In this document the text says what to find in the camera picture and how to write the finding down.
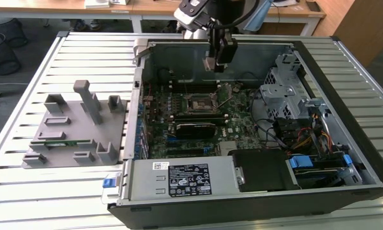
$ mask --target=blue latch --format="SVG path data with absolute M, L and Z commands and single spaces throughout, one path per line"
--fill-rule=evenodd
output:
M 288 163 L 292 169 L 314 166 L 311 158 L 308 156 L 294 156 L 291 159 L 288 159 Z
M 114 188 L 115 187 L 115 178 L 105 178 L 102 188 Z
M 207 154 L 210 149 L 211 149 L 211 147 L 203 147 L 204 154 Z
M 351 165 L 351 156 L 348 154 L 343 155 L 343 160 L 344 160 L 346 164 L 349 166 Z

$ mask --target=green circuit board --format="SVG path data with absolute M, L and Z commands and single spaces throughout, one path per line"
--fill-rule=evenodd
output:
M 215 112 L 227 116 L 224 126 L 215 127 L 214 137 L 210 139 L 178 140 L 174 136 L 174 123 L 170 122 L 170 115 L 190 114 L 187 111 L 187 98 L 207 96 L 207 94 L 180 94 L 171 93 L 165 87 L 158 88 L 150 94 L 153 100 L 146 104 L 147 131 L 149 138 L 149 158 L 170 158 L 170 150 L 203 149 L 204 156 L 219 156 L 218 143 L 220 141 L 235 141 L 238 149 L 260 148 L 258 132 L 255 130 L 247 107 L 252 99 L 254 90 L 240 89 L 231 91 L 235 83 L 226 83 L 215 92 L 216 106 L 223 103 Z

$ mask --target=desk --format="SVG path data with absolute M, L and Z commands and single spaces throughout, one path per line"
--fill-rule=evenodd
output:
M 179 34 L 69 33 L 57 37 L 0 133 L 0 230 L 129 230 L 101 203 L 102 179 L 122 165 L 22 169 L 22 157 L 41 123 L 46 95 L 77 100 L 75 80 L 86 79 L 99 100 L 130 100 L 137 38 L 180 39 Z M 235 35 L 238 40 L 292 40 L 295 36 Z M 383 90 L 340 42 L 303 37 L 332 87 L 383 156 Z M 110 66 L 105 62 L 117 62 Z M 357 202 L 331 214 L 182 227 L 182 230 L 383 230 L 383 197 Z
M 141 33 L 141 20 L 174 20 L 178 2 L 168 0 L 130 0 L 129 5 L 110 8 L 83 9 L 83 0 L 0 0 L 0 17 L 70 18 L 70 19 L 129 19 L 133 32 Z M 290 7 L 271 8 L 264 22 L 304 23 L 300 35 L 312 35 L 323 12 L 312 12 L 304 3 Z

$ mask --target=white label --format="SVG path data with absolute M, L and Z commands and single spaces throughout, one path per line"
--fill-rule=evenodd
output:
M 191 5 L 191 6 L 196 6 L 198 4 L 199 4 L 199 1 L 198 1 L 198 0 L 191 0 L 191 1 L 190 1 L 190 5 Z
M 45 144 L 47 147 L 55 147 L 55 146 L 66 146 L 63 143 L 57 143 L 57 144 Z
M 111 13 L 129 13 L 129 11 L 110 11 Z
M 210 190 L 210 186 L 200 186 L 196 187 L 196 190 L 204 191 L 204 190 Z
M 168 162 L 153 162 L 153 170 L 167 170 Z

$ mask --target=mesh trash bin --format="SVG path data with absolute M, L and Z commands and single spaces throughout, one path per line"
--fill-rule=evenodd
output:
M 5 36 L 0 34 L 0 75 L 9 75 L 21 68 L 18 59 L 13 53 L 11 48 L 3 42 Z
M 5 35 L 5 42 L 13 48 L 27 43 L 17 18 L 0 18 L 0 34 Z

